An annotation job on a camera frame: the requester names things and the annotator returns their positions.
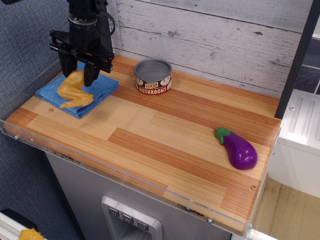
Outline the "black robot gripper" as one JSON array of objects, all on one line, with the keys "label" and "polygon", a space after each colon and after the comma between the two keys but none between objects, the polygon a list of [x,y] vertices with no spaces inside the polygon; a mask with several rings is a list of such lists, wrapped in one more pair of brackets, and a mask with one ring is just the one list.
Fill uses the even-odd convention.
[{"label": "black robot gripper", "polygon": [[59,55],[62,73],[68,77],[77,70],[78,62],[84,65],[84,85],[90,87],[100,71],[113,70],[114,53],[109,54],[101,44],[98,22],[91,25],[69,23],[69,31],[51,30],[50,48]]}]

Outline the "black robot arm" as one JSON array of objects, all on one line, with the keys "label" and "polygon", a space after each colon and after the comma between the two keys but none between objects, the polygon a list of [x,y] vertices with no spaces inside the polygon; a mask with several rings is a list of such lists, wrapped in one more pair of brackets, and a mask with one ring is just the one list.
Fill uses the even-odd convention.
[{"label": "black robot arm", "polygon": [[115,20],[106,0],[69,0],[68,4],[69,31],[51,30],[50,48],[58,52],[65,77],[77,69],[78,62],[84,63],[84,85],[90,87],[100,71],[113,70]]}]

